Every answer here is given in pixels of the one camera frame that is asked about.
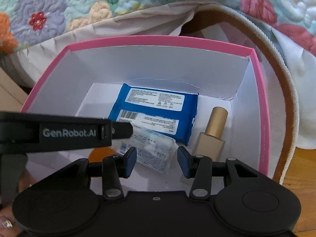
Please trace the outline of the left hand pink nails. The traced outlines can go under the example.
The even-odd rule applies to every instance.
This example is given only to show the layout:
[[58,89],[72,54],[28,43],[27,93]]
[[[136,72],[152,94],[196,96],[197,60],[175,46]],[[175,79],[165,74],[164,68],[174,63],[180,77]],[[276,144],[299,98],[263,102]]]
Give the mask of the left hand pink nails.
[[[17,186],[17,193],[23,192],[25,189],[34,185],[36,180],[31,174],[25,170],[21,175],[19,185]],[[12,212],[12,204],[8,204],[1,208],[1,237],[14,237],[21,233],[18,223]]]

